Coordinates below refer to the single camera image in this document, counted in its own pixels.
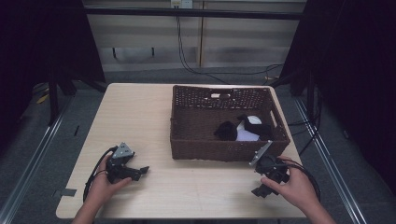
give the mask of hand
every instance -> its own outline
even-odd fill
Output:
[[[109,156],[105,156],[96,170],[96,177],[92,181],[90,191],[84,204],[78,210],[73,224],[92,223],[96,213],[110,198],[120,189],[132,182],[132,178],[122,179],[118,183],[111,184],[107,179],[106,161]]]
[[[288,157],[279,156],[287,164],[294,164]],[[299,169],[289,167],[290,179],[280,185],[274,180],[263,177],[261,182],[280,193],[289,203],[298,207],[312,223],[335,223],[329,213],[320,204],[315,189],[308,177]]]
[[[96,171],[97,175],[92,181],[90,191],[85,202],[94,202],[101,206],[105,204],[118,190],[124,188],[132,182],[132,178],[128,177],[120,180],[118,183],[111,184],[107,179],[106,161],[110,156],[105,156],[99,164]]]

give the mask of wicker basket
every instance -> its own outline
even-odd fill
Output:
[[[272,138],[221,141],[214,131],[224,121],[237,125],[238,116],[257,116],[272,126]],[[171,148],[175,160],[251,161],[255,151],[272,140],[266,154],[278,156],[290,143],[268,88],[211,89],[174,86]]]

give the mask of wooden table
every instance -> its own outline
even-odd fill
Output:
[[[60,218],[75,216],[82,206],[84,185],[94,165],[107,149],[125,142],[135,151],[128,166],[149,165],[149,171],[139,181],[119,191],[98,217],[304,217],[281,196],[271,194],[263,199],[253,195],[250,191],[260,185],[261,177],[247,162],[173,160],[170,147],[173,86],[109,85],[66,186],[77,189],[77,193],[74,197],[62,197],[56,215]],[[300,161],[292,139],[283,155]]]

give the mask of dark curtain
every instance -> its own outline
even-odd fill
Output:
[[[292,77],[290,88],[295,94],[313,75],[325,102],[393,193],[395,8],[392,0],[308,0],[307,17],[297,28],[281,74]]]
[[[91,28],[82,8],[80,0],[14,0],[2,3],[2,146],[28,105],[33,86],[48,82],[50,69],[54,69],[63,80],[81,77],[105,82]]]

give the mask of black cable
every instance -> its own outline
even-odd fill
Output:
[[[317,114],[314,116],[314,122],[316,122],[316,120],[318,119],[319,114],[320,114],[319,109],[317,109]],[[311,122],[312,121],[310,121],[310,120],[301,119],[299,121],[294,121],[292,123],[288,123],[288,126],[300,126],[300,125],[305,125],[305,124],[311,123]]]
[[[308,121],[308,123],[311,123],[315,127],[315,132],[314,132],[314,134],[312,134],[311,139],[309,139],[309,141],[308,141],[308,143],[306,143],[305,147],[299,152],[299,156],[303,155],[303,153],[308,148],[308,146],[317,137],[317,134],[319,131],[323,98],[322,98],[322,95],[320,94],[320,91],[317,91],[317,96],[318,96],[317,115],[316,115],[317,118],[313,121]]]
[[[95,174],[94,177],[96,177],[97,175],[99,175],[99,174],[101,174],[101,173],[103,173],[103,172],[107,172],[107,170],[101,170],[101,171],[99,171],[99,172],[96,172],[96,174]]]
[[[292,133],[291,136],[295,136],[295,135],[297,135],[297,134],[305,133],[305,132],[306,132],[306,129],[303,129],[302,131],[299,131],[299,132],[297,132],[297,133]]]
[[[88,178],[87,183],[85,183],[85,189],[84,189],[84,194],[82,195],[82,201],[85,202],[85,199],[87,199],[88,196],[88,192],[90,191],[90,187],[92,184],[92,181],[95,179],[95,173],[96,170],[98,169],[99,164],[102,162],[103,158],[111,151],[111,152],[115,152],[117,150],[118,147],[111,147],[109,148],[103,155],[102,157],[99,159],[99,161],[96,163],[95,167],[93,168],[93,171],[90,175],[90,177]]]
[[[253,76],[253,75],[259,75],[259,74],[265,73],[266,76],[267,76],[267,79],[266,79],[266,81],[264,82],[264,84],[262,84],[262,85],[265,85],[266,82],[267,82],[268,79],[269,79],[269,78],[268,78],[268,72],[271,71],[271,70],[274,70],[274,69],[278,68],[278,67],[281,66],[281,65],[283,65],[283,63],[280,63],[280,64],[270,64],[270,65],[268,65],[268,66],[266,67],[265,70],[259,71],[259,72],[253,72],[253,73],[231,73],[231,72],[218,72],[218,73],[217,73],[217,72],[212,72],[212,73],[203,73],[203,72],[197,72],[197,71],[193,70],[191,67],[189,67],[189,65],[188,65],[188,63],[187,63],[187,60],[186,60],[186,57],[185,57],[185,54],[184,54],[184,50],[183,50],[183,41],[182,41],[182,38],[181,38],[180,17],[177,17],[177,39],[178,39],[179,59],[180,59],[180,61],[181,61],[181,64],[183,65],[183,67],[184,67],[187,71],[189,71],[189,72],[191,72],[191,73],[193,73],[193,74],[195,74],[195,75],[204,75],[204,76],[212,77],[212,78],[214,78],[215,80],[217,80],[217,81],[219,81],[219,82],[222,82],[222,83],[224,83],[224,84],[227,84],[227,85],[230,85],[230,83],[228,83],[228,82],[226,82],[226,81],[224,81],[224,80],[222,80],[222,79],[220,79],[220,78],[218,78],[218,77],[214,77],[214,76],[212,76],[212,75],[242,75],[242,76]]]

